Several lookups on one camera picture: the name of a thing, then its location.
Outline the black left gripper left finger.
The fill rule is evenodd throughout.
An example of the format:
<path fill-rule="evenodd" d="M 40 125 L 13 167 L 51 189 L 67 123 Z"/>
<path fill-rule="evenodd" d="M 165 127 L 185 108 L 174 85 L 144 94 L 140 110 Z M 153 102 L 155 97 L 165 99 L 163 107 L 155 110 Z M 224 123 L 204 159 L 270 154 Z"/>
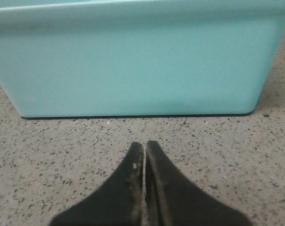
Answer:
<path fill-rule="evenodd" d="M 112 175 L 92 194 L 56 215 L 51 226 L 139 226 L 143 146 L 133 142 Z"/>

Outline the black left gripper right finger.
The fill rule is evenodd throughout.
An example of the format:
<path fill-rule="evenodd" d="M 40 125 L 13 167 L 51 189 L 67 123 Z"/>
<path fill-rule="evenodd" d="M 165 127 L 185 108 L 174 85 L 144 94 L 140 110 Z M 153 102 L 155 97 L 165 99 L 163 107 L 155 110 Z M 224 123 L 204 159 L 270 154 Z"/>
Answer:
<path fill-rule="evenodd" d="M 250 226 L 251 221 L 188 180 L 158 142 L 146 149 L 146 204 L 151 226 Z"/>

